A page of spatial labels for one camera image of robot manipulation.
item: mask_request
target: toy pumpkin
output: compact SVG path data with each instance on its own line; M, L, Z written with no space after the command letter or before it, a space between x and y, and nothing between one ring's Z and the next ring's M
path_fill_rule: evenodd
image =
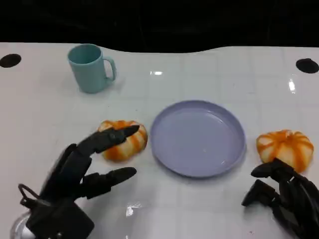
M126 141L120 145L116 145L108 150L104 151L102 155L105 159L109 159L113 162L123 162L131 158L133 155L141 152L148 141L148 135L145 127L135 121L109 121L102 122L98 128L98 131L104 131L113 127L114 129L121 129L131 125L139 125L139 130L128 137Z
M314 152L313 144L303 133L288 129L262 134L256 144L264 163L278 158L292 166L296 172L302 172L308 167Z

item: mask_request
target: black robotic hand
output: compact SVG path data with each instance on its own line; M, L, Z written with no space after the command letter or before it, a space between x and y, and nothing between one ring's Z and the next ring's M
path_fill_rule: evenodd
M279 183L280 194L257 179L244 198L243 206L260 202L271 207L278 222L300 239L319 238L319 191L311 181L279 159L259 165L251 175L271 177Z
M136 174L132 167L100 175L85 175L93 153L100 153L126 141L139 129L133 125L95 132L79 144L69 145L56 161L39 195L23 184L21 204L30 209L26 227L37 239L86 239L94 228L91 219L74 202L77 198L91 199L111 191L111 187Z

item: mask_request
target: white table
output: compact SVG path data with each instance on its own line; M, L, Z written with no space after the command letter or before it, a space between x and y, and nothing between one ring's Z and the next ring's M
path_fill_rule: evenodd
M79 91L66 54L74 44L0 43L0 57L22 56L0 68L1 224L8 238L19 205L20 182L39 192L52 163L100 122L137 120L147 129L164 107L204 99L233 112L247 134L245 161L226 175L181 178L145 151L125 165L94 155L89 172L134 166L138 173L111 193L79 204L96 223L93 239L289 238L270 209L244 210L241 201L260 164L255 139L289 128L308 135L314 162L305 175L319 186L319 74L300 72L300 58L319 62L319 49L225 47L189 54L138 54L103 49L115 59L113 87L95 95Z

